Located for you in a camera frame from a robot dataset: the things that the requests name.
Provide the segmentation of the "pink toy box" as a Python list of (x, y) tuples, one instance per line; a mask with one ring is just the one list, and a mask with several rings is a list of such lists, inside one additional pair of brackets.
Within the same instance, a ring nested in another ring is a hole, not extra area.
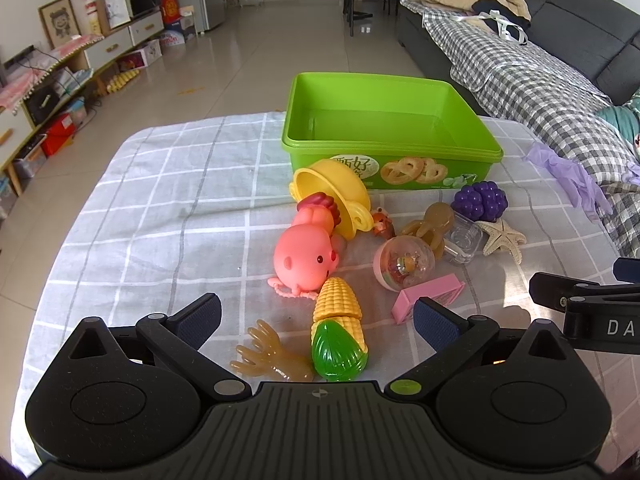
[(462, 294), (465, 284), (454, 274), (413, 285), (398, 292), (390, 313), (396, 324), (406, 322), (412, 315), (414, 304), (421, 298), (435, 300), (444, 307), (451, 306)]

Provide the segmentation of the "beige starfish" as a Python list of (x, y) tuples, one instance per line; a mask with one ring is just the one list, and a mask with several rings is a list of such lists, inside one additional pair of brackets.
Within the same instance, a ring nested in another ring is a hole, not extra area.
[(511, 228), (503, 218), (496, 222), (477, 221), (475, 224), (488, 236), (483, 247), (483, 255), (488, 257), (494, 252), (508, 252), (518, 266), (523, 261), (521, 246), (527, 243), (526, 236)]

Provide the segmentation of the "clear plastic container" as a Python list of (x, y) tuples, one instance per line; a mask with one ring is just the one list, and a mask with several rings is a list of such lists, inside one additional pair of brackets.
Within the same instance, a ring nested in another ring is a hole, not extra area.
[(460, 266), (469, 264), (482, 250), (483, 238), (484, 232), (479, 226), (456, 212), (454, 225), (445, 235), (446, 259)]

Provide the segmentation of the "clear pink ball toy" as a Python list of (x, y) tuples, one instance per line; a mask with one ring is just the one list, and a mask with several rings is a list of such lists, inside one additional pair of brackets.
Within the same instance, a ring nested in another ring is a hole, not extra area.
[(376, 280), (387, 290), (403, 289), (425, 283), (435, 267), (431, 247), (420, 238), (395, 236), (381, 245), (373, 258)]

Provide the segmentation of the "translucent amber hand toy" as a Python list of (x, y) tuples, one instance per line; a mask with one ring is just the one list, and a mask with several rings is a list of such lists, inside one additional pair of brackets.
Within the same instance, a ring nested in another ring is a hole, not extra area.
[(252, 346), (235, 347), (239, 359), (229, 363), (232, 370), (246, 377), (262, 377), (273, 382), (312, 382), (314, 368), (306, 356), (289, 352), (278, 333), (264, 320), (248, 329)]

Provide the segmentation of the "toy corn cob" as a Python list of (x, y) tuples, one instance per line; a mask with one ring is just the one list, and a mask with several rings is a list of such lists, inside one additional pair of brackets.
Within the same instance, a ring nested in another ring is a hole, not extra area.
[(367, 366), (369, 348), (358, 299), (342, 278), (328, 278), (314, 305), (311, 361), (328, 382), (350, 382)]

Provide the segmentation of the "amber octopus toy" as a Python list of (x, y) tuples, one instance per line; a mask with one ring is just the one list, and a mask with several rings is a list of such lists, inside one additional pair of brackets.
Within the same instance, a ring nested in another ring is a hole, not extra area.
[(440, 260), (445, 252), (445, 235), (452, 230), (454, 222), (454, 210), (448, 204), (434, 203), (428, 206), (421, 220), (409, 222), (400, 234), (420, 238), (431, 248), (435, 260)]

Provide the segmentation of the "small orange brown toy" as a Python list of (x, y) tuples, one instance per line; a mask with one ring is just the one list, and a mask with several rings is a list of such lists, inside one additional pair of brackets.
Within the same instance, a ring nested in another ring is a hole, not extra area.
[(384, 238), (384, 240), (390, 240), (396, 236), (393, 221), (390, 220), (390, 216), (383, 207), (375, 208), (372, 211), (372, 232), (375, 236)]

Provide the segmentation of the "pink rubber pig toy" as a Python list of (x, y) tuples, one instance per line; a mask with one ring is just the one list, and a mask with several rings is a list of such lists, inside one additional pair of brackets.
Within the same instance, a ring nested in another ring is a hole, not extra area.
[(291, 225), (273, 251), (276, 274), (268, 285), (284, 298), (315, 300), (340, 262), (334, 231), (341, 215), (332, 196), (318, 192), (301, 200)]

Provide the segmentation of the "yellow toy pot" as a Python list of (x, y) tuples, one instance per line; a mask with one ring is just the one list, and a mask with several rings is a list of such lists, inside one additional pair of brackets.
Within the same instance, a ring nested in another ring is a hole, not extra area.
[(332, 197), (341, 218), (335, 229), (345, 240), (373, 228), (368, 191), (360, 177), (342, 162), (320, 159), (295, 170), (288, 190), (296, 203), (319, 192)]

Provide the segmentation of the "purple cloth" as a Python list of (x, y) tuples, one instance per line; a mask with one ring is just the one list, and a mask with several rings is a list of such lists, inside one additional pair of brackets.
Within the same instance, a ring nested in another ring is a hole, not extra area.
[(535, 142), (530, 147), (524, 159), (547, 169), (565, 191), (572, 206), (582, 209), (589, 220), (594, 221), (599, 218), (598, 209), (608, 216), (614, 212), (602, 188), (579, 162), (563, 158), (546, 144), (539, 142)]

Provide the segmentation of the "purple toy grapes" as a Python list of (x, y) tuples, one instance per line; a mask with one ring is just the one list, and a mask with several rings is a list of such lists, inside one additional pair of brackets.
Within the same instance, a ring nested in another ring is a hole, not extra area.
[(509, 207), (506, 192), (494, 181), (465, 185), (454, 196), (450, 207), (473, 222), (496, 222)]

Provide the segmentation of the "teal patterned pillow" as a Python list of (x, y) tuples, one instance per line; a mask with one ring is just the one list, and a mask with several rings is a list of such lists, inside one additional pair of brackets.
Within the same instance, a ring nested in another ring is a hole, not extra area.
[(631, 151), (639, 157), (640, 90), (634, 92), (625, 104), (602, 108), (596, 115), (616, 129)]

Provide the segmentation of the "checked sofa blanket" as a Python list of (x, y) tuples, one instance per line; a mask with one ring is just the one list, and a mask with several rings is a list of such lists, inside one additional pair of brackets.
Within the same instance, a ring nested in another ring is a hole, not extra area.
[(639, 159), (631, 142), (597, 112), (610, 99), (584, 75), (532, 42), (506, 41), (461, 13), (419, 0), (400, 0), (420, 35), (414, 47), (435, 46), (422, 70), (469, 92), (484, 112), (526, 125), (561, 157), (579, 162), (602, 188), (598, 214), (618, 251), (639, 253)]

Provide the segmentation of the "white tv cabinet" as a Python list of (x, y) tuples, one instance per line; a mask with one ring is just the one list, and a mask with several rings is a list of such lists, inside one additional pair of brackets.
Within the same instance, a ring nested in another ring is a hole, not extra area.
[(107, 36), (79, 36), (51, 52), (38, 52), (22, 76), (1, 91), (1, 174), (16, 194), (22, 192), (13, 166), (17, 153), (88, 84), (104, 92), (100, 73), (163, 29), (162, 14), (155, 10)]

